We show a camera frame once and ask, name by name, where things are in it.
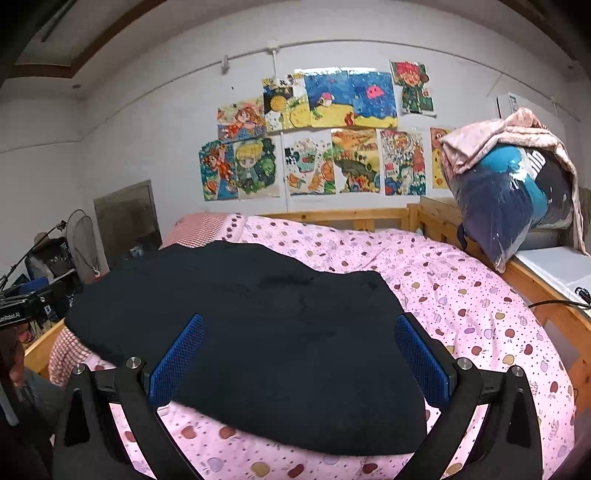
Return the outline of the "large black coat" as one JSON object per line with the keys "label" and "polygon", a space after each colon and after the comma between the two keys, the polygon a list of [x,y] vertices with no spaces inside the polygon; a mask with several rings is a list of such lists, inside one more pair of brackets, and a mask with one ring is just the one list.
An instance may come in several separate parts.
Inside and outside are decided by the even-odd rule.
{"label": "large black coat", "polygon": [[174,399],[238,430],[331,455],[415,451],[423,395],[376,272],[317,271],[259,244],[171,245],[77,297],[65,324],[103,360],[157,363],[194,316],[204,341]]}

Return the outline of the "clear bag of blue clothes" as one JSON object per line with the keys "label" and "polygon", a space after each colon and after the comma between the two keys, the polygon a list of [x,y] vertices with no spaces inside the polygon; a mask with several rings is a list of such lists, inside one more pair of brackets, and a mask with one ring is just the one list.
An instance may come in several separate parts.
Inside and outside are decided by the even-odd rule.
{"label": "clear bag of blue clothes", "polygon": [[463,217],[458,239],[476,242],[499,272],[530,230],[573,225],[572,174],[547,150],[498,144],[448,185]]}

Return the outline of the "cluttered shelf unit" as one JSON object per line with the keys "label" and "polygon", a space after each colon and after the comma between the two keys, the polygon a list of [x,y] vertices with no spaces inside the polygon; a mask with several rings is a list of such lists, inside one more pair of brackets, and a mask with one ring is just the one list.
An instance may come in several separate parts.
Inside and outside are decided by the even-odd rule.
{"label": "cluttered shelf unit", "polygon": [[29,346],[65,318],[74,296],[82,290],[82,283],[63,236],[51,238],[46,233],[38,234],[34,248],[23,262],[27,273],[11,286],[2,288],[1,301],[28,294],[44,298],[48,319],[43,324],[31,322],[14,327],[17,339]]}

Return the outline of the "grey standing fan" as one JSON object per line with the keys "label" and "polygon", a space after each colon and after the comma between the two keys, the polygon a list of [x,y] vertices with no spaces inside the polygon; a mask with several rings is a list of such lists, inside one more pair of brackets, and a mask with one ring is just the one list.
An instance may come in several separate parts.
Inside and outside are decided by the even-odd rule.
{"label": "grey standing fan", "polygon": [[100,277],[100,263],[92,219],[83,209],[70,214],[65,236],[81,282],[85,285],[94,283]]}

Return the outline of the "white chest top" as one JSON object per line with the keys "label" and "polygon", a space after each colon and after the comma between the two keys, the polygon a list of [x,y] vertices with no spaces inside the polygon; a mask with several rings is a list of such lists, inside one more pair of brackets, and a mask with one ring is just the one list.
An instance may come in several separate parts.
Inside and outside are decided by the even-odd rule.
{"label": "white chest top", "polygon": [[579,291],[590,292],[591,259],[569,247],[521,250],[514,257],[568,300],[584,303]]}

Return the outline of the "yellow bear drawing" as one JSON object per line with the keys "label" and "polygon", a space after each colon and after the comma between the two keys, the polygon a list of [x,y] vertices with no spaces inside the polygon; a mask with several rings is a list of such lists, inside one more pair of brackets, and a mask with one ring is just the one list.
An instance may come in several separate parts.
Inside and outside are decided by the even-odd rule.
{"label": "yellow bear drawing", "polygon": [[442,146],[441,139],[452,132],[452,129],[431,127],[430,128],[430,139],[431,139],[431,158],[432,158],[432,175],[433,175],[433,188],[447,190],[448,185],[443,171],[442,166]]}

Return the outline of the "colourful crowd drawing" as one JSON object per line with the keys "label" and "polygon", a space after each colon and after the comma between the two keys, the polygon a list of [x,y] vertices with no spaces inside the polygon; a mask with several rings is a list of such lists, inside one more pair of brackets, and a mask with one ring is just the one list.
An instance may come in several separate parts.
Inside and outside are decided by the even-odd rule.
{"label": "colourful crowd drawing", "polygon": [[385,194],[421,196],[427,191],[423,136],[418,132],[380,132]]}

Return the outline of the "red hair girl drawing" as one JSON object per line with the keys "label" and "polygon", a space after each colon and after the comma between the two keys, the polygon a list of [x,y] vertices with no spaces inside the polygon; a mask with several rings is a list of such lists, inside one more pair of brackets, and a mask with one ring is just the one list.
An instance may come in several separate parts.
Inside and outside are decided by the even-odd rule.
{"label": "red hair girl drawing", "polygon": [[230,144],[214,140],[203,145],[199,168],[205,201],[238,199],[238,174]]}

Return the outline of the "blond boy drawing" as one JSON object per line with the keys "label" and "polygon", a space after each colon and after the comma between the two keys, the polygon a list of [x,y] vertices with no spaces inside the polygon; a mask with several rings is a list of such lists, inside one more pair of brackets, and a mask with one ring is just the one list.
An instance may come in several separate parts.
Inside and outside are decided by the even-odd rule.
{"label": "blond boy drawing", "polygon": [[276,143],[273,138],[236,142],[233,144],[233,154],[240,200],[280,196],[276,180]]}

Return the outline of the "fruit drinks drawing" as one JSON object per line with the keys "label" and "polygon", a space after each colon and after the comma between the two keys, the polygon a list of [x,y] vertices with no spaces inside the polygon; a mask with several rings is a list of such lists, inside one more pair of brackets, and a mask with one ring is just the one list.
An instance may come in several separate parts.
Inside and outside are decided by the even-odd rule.
{"label": "fruit drinks drawing", "polygon": [[335,194],[332,142],[315,135],[291,141],[284,148],[290,196]]}

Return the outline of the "orange hair girl drawing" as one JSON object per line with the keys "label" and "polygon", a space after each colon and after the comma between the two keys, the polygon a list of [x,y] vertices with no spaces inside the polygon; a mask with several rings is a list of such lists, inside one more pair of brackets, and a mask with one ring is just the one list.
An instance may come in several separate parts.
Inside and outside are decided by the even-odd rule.
{"label": "orange hair girl drawing", "polygon": [[266,134],[262,96],[221,106],[216,118],[221,143],[245,141]]}

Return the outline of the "pink floral blanket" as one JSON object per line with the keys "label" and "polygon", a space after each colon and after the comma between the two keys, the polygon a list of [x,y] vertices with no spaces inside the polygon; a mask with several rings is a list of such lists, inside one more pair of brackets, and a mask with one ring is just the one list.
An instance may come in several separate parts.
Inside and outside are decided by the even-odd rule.
{"label": "pink floral blanket", "polygon": [[574,221],[564,231],[567,233],[567,245],[586,254],[577,169],[564,142],[548,130],[531,110],[520,108],[505,119],[473,123],[444,136],[441,139],[442,166],[447,183],[450,177],[471,169],[498,144],[547,150],[572,174]]}

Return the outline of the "blue sea drawing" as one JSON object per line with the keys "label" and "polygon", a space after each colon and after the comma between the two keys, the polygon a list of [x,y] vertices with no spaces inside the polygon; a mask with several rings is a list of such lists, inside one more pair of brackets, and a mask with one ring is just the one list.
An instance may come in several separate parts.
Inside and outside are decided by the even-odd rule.
{"label": "blue sea drawing", "polygon": [[375,68],[297,69],[304,77],[312,128],[393,129],[399,124],[390,72]]}

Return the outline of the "moon and yellow drawing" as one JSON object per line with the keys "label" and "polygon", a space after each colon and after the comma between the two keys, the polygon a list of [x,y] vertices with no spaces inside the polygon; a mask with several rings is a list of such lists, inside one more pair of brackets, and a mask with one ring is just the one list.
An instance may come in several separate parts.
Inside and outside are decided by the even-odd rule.
{"label": "moon and yellow drawing", "polygon": [[311,110],[304,75],[263,79],[263,111],[266,132],[304,129],[311,126]]}

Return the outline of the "white wall conduit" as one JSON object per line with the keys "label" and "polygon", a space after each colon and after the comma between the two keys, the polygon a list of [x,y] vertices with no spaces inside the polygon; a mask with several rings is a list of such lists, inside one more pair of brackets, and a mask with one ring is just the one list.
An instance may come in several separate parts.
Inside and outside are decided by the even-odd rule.
{"label": "white wall conduit", "polygon": [[[224,57],[229,59],[231,73],[242,80],[263,78],[263,72],[270,68],[271,55],[262,42],[231,47],[226,43],[217,45],[212,39],[200,42],[192,34],[180,35],[136,57],[96,85],[90,83],[88,70],[76,76],[91,104],[89,117],[77,121],[69,121],[64,114],[51,113],[45,107],[10,105],[16,98],[67,96],[70,82],[41,77],[10,79],[1,89],[1,150],[7,153],[74,142],[160,88],[200,71],[221,69]],[[565,115],[574,120],[580,118],[572,101],[572,86],[565,75],[554,65],[542,62],[492,32],[481,33],[473,39],[461,37],[458,41],[443,36],[434,45],[377,38],[284,42],[280,44],[277,64],[288,70],[309,66],[382,67],[394,57],[426,62],[430,71],[435,69],[436,63],[442,63],[444,69],[449,70],[453,60],[460,60],[502,75],[523,86],[536,101],[555,102]]]}

